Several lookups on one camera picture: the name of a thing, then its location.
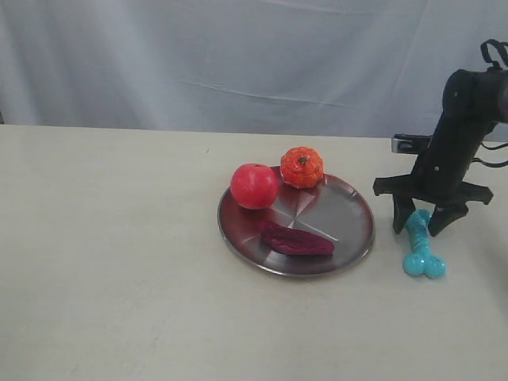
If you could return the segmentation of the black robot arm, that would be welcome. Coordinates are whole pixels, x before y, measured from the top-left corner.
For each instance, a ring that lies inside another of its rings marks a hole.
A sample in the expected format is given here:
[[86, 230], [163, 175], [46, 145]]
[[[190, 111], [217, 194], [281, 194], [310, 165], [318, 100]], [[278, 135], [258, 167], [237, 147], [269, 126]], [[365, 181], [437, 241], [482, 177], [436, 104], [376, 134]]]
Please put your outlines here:
[[411, 173], [377, 178], [375, 195], [393, 199], [393, 230], [400, 233], [416, 210], [415, 200], [435, 206], [429, 234], [438, 235], [468, 213], [468, 202], [489, 204], [488, 187], [464, 181], [475, 154], [496, 125], [507, 122], [506, 71], [459, 70], [448, 79], [442, 96], [442, 113], [433, 134], [396, 134], [394, 153], [411, 154]]

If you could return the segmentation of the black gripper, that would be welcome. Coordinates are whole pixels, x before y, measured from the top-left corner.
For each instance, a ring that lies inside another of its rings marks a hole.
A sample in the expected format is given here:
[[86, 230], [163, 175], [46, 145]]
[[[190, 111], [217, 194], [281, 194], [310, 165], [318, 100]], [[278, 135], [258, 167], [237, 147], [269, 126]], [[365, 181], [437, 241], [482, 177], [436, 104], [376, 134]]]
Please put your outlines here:
[[444, 88], [437, 127], [412, 172], [374, 181], [376, 195], [392, 194], [395, 234], [401, 233], [415, 211], [412, 198], [436, 205], [428, 224], [432, 237], [468, 214], [467, 205], [461, 203], [490, 203], [493, 194], [489, 188], [465, 183], [463, 178], [493, 128], [494, 73], [453, 73]]

